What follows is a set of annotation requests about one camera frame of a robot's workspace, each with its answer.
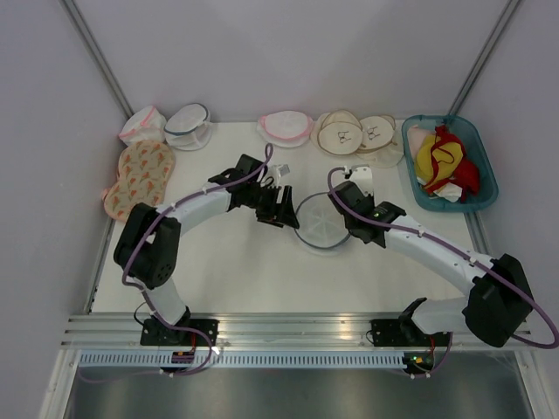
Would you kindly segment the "aluminium frame post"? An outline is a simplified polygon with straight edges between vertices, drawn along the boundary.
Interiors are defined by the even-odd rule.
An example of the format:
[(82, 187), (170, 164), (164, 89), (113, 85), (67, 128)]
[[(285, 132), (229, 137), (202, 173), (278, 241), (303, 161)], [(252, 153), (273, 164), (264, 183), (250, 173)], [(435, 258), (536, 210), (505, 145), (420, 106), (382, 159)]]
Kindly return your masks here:
[(496, 51), (499, 42), (503, 38), (509, 25), (514, 20), (514, 17), (516, 16), (516, 13), (519, 11), (522, 4), (522, 0), (506, 1), (500, 15), (493, 25), (492, 30), (490, 30), (484, 44), (482, 45), (479, 53), (476, 56), (476, 59), (473, 61), (473, 65), (466, 75), (465, 81), (463, 82), (449, 110), (447, 111), (448, 115), (457, 115), (463, 108), (467, 98), (473, 91), (482, 72), (489, 63), (490, 58)]
[(110, 64), (108, 63), (105, 54), (101, 50), (93, 34), (93, 31), (91, 30), (88, 22), (81, 12), (78, 3), (74, 0), (60, 0), (59, 4), (66, 13), (74, 30), (77, 32), (79, 39), (81, 40), (88, 55), (93, 61), (94, 66), (103, 79), (117, 107), (126, 118), (130, 118), (133, 115), (134, 111), (129, 104), (126, 94), (121, 88), (119, 80), (114, 75), (114, 72)]

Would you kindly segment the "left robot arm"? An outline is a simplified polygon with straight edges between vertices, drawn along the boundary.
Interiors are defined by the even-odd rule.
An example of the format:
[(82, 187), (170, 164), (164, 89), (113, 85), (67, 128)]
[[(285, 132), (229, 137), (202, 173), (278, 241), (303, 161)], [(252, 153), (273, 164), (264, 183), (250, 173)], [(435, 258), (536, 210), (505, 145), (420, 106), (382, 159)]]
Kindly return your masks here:
[(181, 237), (214, 216), (246, 207), (260, 223), (299, 228), (293, 189), (281, 180), (286, 164), (269, 165), (241, 155), (236, 166), (212, 176), (197, 192), (175, 203), (138, 203), (130, 212), (114, 250), (122, 283), (138, 289), (150, 315), (143, 320), (143, 346), (211, 346), (215, 326), (193, 326), (190, 309), (172, 279)]

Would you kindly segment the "white garment in basket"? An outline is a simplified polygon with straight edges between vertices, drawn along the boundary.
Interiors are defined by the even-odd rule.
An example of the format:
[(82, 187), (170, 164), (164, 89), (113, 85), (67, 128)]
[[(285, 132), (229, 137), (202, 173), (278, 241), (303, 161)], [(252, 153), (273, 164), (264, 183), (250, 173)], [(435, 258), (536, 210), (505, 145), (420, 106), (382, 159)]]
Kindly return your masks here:
[(463, 189), (453, 182), (453, 178), (445, 178), (440, 182), (436, 182), (431, 188), (427, 188), (427, 182), (419, 176), (417, 181), (420, 189), (431, 200), (444, 199), (447, 202), (455, 203), (462, 197)]

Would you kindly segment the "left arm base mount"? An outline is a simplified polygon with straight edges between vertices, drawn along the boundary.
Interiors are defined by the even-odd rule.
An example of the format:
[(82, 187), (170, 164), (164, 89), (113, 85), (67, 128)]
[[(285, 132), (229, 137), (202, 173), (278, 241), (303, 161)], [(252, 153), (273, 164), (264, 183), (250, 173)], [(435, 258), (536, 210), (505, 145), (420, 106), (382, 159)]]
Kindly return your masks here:
[(187, 311), (175, 326), (165, 326), (155, 315), (140, 320), (140, 345), (144, 347), (209, 347), (218, 335), (217, 319), (192, 319)]

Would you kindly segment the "teal plastic basket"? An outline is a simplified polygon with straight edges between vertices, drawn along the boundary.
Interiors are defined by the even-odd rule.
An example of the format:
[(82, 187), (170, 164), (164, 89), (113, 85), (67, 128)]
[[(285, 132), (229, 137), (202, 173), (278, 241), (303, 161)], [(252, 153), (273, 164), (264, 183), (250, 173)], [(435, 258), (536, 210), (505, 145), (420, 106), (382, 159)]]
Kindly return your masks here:
[[(441, 197), (429, 197), (427, 192), (420, 188), (420, 184), (413, 174), (407, 131), (413, 126), (427, 129), (440, 125), (445, 125), (451, 134), (456, 134), (464, 143), (466, 146), (466, 156), (470, 157), (480, 172), (480, 192), (477, 195), (468, 196), (464, 203), (451, 203)], [(478, 130), (469, 120), (449, 115), (414, 115), (403, 122), (401, 132), (411, 190), (417, 204), (421, 208), (436, 212), (471, 213), (487, 208), (497, 199), (499, 188), (490, 161), (487, 158)]]

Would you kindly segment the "beige bra-print laundry bag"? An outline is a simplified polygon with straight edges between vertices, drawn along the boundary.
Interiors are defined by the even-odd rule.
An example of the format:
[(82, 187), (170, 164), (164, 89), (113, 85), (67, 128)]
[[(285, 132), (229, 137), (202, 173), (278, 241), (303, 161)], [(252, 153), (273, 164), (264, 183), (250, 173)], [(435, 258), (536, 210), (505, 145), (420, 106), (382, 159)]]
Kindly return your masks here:
[(362, 144), (362, 124), (347, 110), (323, 113), (314, 123), (311, 142), (329, 155), (352, 155)]

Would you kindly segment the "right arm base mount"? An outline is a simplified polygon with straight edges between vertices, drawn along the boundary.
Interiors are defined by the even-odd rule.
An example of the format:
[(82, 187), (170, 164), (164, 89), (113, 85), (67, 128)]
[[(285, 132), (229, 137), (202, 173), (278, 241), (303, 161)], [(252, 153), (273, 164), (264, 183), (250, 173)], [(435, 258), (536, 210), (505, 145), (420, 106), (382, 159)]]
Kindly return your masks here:
[(446, 347), (450, 334), (422, 332), (411, 320), (411, 315), (427, 298), (416, 299), (396, 318), (372, 319), (368, 333), (374, 347)]

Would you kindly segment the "yellow bra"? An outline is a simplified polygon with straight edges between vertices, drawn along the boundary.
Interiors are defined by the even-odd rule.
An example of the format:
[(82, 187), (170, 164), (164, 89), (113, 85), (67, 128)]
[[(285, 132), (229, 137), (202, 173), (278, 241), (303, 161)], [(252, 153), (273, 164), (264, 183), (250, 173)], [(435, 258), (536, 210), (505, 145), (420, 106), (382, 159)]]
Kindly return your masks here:
[(451, 177), (465, 156), (465, 148), (453, 134), (428, 134), (416, 154), (414, 169), (425, 187)]

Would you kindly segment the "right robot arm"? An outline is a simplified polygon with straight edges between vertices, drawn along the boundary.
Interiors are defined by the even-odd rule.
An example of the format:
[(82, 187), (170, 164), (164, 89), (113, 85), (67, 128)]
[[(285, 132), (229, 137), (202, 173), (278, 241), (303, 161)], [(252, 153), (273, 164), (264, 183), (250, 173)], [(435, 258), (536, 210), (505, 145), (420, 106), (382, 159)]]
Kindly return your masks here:
[(403, 254), (461, 292), (454, 299), (418, 298), (399, 315), (401, 339), (417, 345), (436, 333), (470, 332), (491, 347), (503, 347), (532, 312), (532, 292), (521, 262), (448, 244), (393, 203), (375, 203), (351, 181), (328, 193), (352, 237)]

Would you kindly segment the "pale pink bra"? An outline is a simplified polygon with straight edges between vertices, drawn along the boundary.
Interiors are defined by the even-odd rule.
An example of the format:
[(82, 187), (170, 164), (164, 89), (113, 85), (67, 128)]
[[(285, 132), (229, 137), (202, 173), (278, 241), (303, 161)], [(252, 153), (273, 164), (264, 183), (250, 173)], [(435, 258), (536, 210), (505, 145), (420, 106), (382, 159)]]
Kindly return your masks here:
[(425, 139), (429, 135), (434, 135), (435, 132), (433, 130), (421, 128), (419, 125), (414, 125), (407, 130), (407, 140), (409, 149), (411, 152), (411, 156), (413, 158), (416, 157), (418, 151), (424, 144)]

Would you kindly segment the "red bra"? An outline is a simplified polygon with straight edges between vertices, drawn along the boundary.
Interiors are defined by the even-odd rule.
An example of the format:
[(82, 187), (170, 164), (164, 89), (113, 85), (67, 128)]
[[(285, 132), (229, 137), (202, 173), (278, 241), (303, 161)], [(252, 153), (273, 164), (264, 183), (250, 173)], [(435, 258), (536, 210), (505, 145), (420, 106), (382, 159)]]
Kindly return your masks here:
[[(452, 134), (445, 125), (436, 127), (434, 132), (438, 135)], [(467, 197), (476, 196), (480, 192), (480, 171), (478, 167), (468, 159), (467, 152), (450, 178), (453, 178), (453, 182), (463, 189), (462, 197), (459, 199), (461, 203), (465, 203)]]

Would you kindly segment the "left aluminium frame post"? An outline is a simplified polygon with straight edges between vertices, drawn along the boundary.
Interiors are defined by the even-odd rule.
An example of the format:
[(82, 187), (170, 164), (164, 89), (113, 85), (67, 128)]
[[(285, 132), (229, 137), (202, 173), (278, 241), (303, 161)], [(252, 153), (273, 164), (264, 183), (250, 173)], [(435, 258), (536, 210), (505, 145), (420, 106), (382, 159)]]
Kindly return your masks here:
[(59, 4), (66, 13), (74, 30), (77, 32), (79, 39), (81, 40), (88, 55), (93, 61), (94, 66), (103, 79), (117, 107), (126, 118), (130, 118), (133, 115), (134, 111), (129, 104), (126, 94), (121, 88), (119, 80), (114, 75), (114, 72), (110, 64), (108, 63), (105, 54), (101, 50), (93, 34), (93, 31), (91, 30), (88, 22), (81, 12), (78, 3), (74, 0), (60, 0)]

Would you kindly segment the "right side aluminium rail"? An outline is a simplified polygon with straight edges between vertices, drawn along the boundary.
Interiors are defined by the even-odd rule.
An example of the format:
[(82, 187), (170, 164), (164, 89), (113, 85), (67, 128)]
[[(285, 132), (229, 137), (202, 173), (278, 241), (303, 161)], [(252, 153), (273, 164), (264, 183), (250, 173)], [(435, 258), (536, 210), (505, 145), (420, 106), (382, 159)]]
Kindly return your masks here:
[(485, 323), (504, 319), (510, 297), (502, 264), (507, 258), (495, 258), (465, 248), (459, 252), (459, 261), (466, 284), (466, 306), (463, 310), (466, 322), (473, 323), (479, 319)]

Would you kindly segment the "blue-trimmed cylindrical mesh bag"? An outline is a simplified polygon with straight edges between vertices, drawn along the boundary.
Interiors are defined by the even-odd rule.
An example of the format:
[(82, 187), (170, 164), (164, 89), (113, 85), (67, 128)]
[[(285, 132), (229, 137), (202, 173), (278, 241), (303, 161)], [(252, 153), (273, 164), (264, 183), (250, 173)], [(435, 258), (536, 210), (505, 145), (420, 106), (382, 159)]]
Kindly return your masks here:
[(166, 142), (182, 151), (204, 148), (212, 136), (210, 110), (200, 103), (182, 107), (166, 123), (163, 132)]

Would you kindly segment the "pink-trimmed crumpled mesh bag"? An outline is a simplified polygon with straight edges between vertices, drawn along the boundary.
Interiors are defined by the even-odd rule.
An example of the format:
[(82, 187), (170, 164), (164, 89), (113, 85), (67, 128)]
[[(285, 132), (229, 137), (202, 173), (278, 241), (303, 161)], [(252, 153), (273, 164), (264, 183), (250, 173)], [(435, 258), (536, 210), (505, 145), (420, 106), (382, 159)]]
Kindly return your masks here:
[(127, 146), (138, 141), (165, 141), (165, 117), (154, 107), (146, 106), (125, 123), (118, 138)]

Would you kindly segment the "blue-trimmed white mesh laundry bag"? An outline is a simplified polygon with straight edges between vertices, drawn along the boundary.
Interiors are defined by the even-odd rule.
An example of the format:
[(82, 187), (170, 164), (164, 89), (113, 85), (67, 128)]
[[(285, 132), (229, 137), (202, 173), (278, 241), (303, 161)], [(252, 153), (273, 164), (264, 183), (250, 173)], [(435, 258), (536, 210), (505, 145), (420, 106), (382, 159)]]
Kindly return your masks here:
[(294, 230), (294, 234), (314, 254), (338, 254), (350, 239), (343, 217), (331, 203), (326, 191), (304, 198), (297, 206), (295, 215), (299, 228)]

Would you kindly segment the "left side aluminium rail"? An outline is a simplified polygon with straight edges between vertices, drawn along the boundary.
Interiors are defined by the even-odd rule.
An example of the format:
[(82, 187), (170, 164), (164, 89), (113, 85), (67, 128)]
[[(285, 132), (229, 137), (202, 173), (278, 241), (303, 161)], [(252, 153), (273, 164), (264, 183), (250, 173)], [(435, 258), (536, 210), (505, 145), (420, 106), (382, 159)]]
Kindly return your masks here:
[(103, 264), (107, 255), (108, 247), (110, 245), (111, 236), (114, 229), (114, 220), (108, 218), (101, 236), (100, 247), (96, 253), (93, 262), (92, 275), (88, 281), (86, 300), (83, 305), (83, 313), (89, 314), (97, 292), (100, 275), (102, 273)]

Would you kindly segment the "right aluminium frame post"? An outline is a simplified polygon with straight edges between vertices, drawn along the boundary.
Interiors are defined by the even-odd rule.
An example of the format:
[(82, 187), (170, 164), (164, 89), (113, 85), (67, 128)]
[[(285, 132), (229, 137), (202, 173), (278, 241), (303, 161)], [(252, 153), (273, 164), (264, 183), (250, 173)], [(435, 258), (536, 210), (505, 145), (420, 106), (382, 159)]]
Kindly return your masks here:
[(499, 42), (503, 38), (509, 25), (514, 20), (514, 17), (516, 16), (516, 13), (519, 11), (522, 4), (522, 0), (506, 1), (500, 15), (493, 25), (492, 30), (490, 30), (484, 44), (482, 45), (479, 53), (476, 56), (476, 59), (473, 61), (473, 65), (466, 75), (465, 81), (463, 82), (449, 110), (447, 111), (448, 115), (457, 115), (463, 108), (467, 98), (473, 91), (482, 72), (489, 63), (490, 58), (496, 51)]

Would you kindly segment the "floral beige laundry bag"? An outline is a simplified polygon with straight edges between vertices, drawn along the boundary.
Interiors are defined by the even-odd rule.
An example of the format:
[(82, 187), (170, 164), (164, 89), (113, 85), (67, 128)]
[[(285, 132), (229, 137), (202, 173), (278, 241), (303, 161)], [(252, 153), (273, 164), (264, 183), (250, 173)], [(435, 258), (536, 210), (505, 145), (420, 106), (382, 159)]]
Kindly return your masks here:
[(175, 162), (173, 151), (163, 142), (138, 141), (124, 149), (118, 161), (117, 180), (102, 195), (107, 215), (125, 223), (137, 203), (161, 204)]

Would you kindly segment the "pink-trimmed round mesh bag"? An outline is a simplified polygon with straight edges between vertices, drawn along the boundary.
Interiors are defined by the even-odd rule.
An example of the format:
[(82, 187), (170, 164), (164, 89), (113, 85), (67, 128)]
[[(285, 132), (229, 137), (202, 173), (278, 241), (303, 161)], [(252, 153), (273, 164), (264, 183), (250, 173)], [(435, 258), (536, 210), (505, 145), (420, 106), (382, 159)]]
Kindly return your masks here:
[(279, 148), (297, 148), (310, 138), (314, 121), (298, 111), (281, 111), (261, 116), (256, 125), (260, 137)]

